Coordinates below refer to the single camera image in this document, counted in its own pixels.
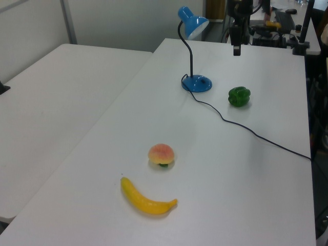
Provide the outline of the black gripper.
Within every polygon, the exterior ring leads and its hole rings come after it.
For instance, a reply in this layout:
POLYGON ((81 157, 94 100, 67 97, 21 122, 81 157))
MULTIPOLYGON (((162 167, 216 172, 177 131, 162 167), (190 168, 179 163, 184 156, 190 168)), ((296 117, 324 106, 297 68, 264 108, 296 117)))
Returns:
POLYGON ((233 46, 233 55, 241 55, 241 41, 242 41, 242 31, 240 26, 231 26, 229 28, 231 45, 233 46))

